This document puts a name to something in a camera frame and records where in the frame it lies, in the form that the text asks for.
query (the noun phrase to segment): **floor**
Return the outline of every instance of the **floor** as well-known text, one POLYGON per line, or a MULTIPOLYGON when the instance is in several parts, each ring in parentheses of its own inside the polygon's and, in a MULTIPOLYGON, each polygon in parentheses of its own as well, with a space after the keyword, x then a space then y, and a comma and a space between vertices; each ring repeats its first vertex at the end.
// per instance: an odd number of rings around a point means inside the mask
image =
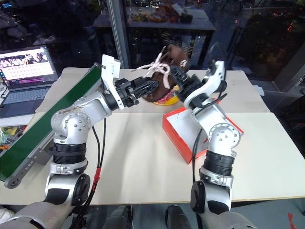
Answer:
MULTIPOLYGON (((133 205, 134 229, 165 229, 165 211, 170 204, 133 205)), ((194 212, 189 204, 178 204, 187 216, 193 229, 197 229, 194 212)), ((118 206, 92 207, 87 215, 87 228, 102 228, 104 221, 118 206)), ((293 223, 298 229, 305 228, 305 198, 266 201, 242 207, 232 208, 241 213, 259 229, 290 229, 288 213, 293 214, 293 223)), ((69 217, 63 229, 69 228, 69 217)))

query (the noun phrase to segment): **cardboard box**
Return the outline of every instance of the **cardboard box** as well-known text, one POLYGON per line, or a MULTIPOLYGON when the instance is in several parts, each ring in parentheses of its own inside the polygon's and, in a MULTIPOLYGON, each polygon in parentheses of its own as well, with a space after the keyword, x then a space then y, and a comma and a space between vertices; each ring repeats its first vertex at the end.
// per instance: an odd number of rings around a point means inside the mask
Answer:
MULTIPOLYGON (((241 134, 244 133, 242 129, 234 124, 228 117, 226 119, 228 122, 232 123, 241 134)), ((162 127, 186 163, 189 164, 192 161, 192 151, 195 139, 201 129, 200 125, 192 117, 191 110, 186 110, 184 107, 181 107, 165 114, 163 116, 162 127)), ((205 155, 208 146, 209 140, 207 134, 202 131, 195 158, 205 155)))

